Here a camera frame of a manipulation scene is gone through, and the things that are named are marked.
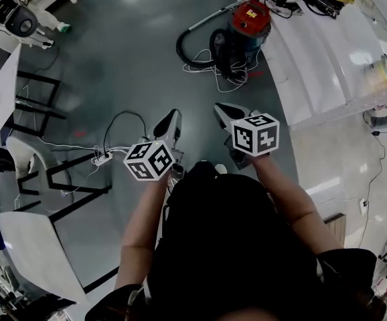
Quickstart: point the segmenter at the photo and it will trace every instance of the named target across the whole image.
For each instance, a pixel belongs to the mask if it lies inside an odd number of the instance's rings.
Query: gray floor
[[[221,94],[214,75],[188,74],[175,52],[177,36],[187,27],[234,0],[78,0],[68,1],[55,11],[56,17],[73,25],[71,34],[50,36],[60,46],[60,56],[52,69],[40,74],[59,78],[57,108],[67,113],[67,121],[52,120],[45,140],[58,144],[102,146],[104,131],[112,116],[125,109],[143,116],[147,126],[156,123],[172,108],[183,115],[181,138],[177,144],[185,152],[185,168],[198,160],[224,163],[235,173],[227,149],[226,134],[213,114],[215,102],[232,102],[268,112],[281,121],[280,149],[274,153],[283,170],[297,179],[295,158],[283,109],[267,64],[261,55],[257,69],[262,75],[251,78],[236,92]],[[224,26],[226,18],[191,34],[185,42],[191,55],[208,46],[212,30]],[[21,69],[34,71],[47,66],[56,49],[47,51],[23,47]],[[46,90],[34,82],[29,95],[38,98]],[[141,123],[133,116],[121,116],[111,132],[111,144],[132,144],[141,135]],[[76,158],[84,151],[56,152],[60,160]],[[103,187],[112,182],[112,191],[59,221],[58,235],[74,270],[86,285],[119,262],[119,241],[144,184],[136,182],[118,156],[100,168],[88,185]],[[93,171],[90,163],[70,173],[75,183],[83,183]],[[251,168],[243,171],[254,177]],[[12,210],[17,191],[13,175],[1,180],[3,210]],[[76,199],[82,194],[74,193]],[[70,203],[54,192],[36,211],[55,211]]]

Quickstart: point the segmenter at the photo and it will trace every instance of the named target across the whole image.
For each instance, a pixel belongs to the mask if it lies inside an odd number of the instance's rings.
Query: white chair
[[[103,188],[88,188],[88,187],[79,187],[72,185],[70,183],[70,178],[67,173],[67,169],[83,163],[87,160],[90,160],[95,157],[94,153],[90,153],[86,156],[77,158],[75,160],[71,160],[68,162],[64,162],[62,164],[58,163],[54,154],[51,150],[40,141],[38,138],[28,135],[28,134],[19,134],[17,136],[10,136],[6,140],[6,147],[13,160],[15,162],[15,171],[17,177],[17,184],[20,194],[27,195],[39,195],[39,191],[25,189],[23,187],[23,183],[26,181],[38,176],[39,172],[35,170],[35,165],[33,168],[29,167],[30,160],[35,155],[39,158],[42,163],[45,172],[46,172],[46,180],[48,182],[49,189],[55,189],[60,191],[79,191],[81,193],[90,193],[90,195],[84,197],[83,199],[73,203],[71,207],[79,208],[79,206],[83,206],[97,197],[101,196],[104,193],[108,193],[108,191],[112,188],[111,185]],[[63,173],[63,175],[59,175],[58,180],[61,183],[54,182],[54,176],[58,173]],[[34,207],[34,205],[38,205],[40,202],[32,203],[31,205],[25,206],[22,208],[25,211],[28,208]]]

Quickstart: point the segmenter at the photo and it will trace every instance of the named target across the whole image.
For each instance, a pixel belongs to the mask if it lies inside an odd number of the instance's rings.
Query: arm
[[[342,248],[324,224],[310,196],[286,177],[270,156],[261,156],[252,161],[260,179],[273,197],[276,208],[314,254]]]
[[[169,173],[151,182],[140,199],[122,238],[121,264],[115,289],[141,284],[151,268]]]

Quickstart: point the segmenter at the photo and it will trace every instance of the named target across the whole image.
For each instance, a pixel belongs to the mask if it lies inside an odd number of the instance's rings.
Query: power strip
[[[98,159],[95,158],[94,159],[94,164],[99,167],[100,165],[103,165],[104,163],[107,163],[110,159],[113,159],[113,153],[108,152],[107,156],[102,155]]]

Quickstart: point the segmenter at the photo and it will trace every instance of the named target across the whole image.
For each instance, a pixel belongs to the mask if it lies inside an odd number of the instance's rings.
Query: black and white cube
[[[133,145],[124,160],[138,181],[158,181],[175,163],[164,140]]]
[[[232,146],[239,151],[260,156],[279,148],[280,122],[265,113],[234,120]]]

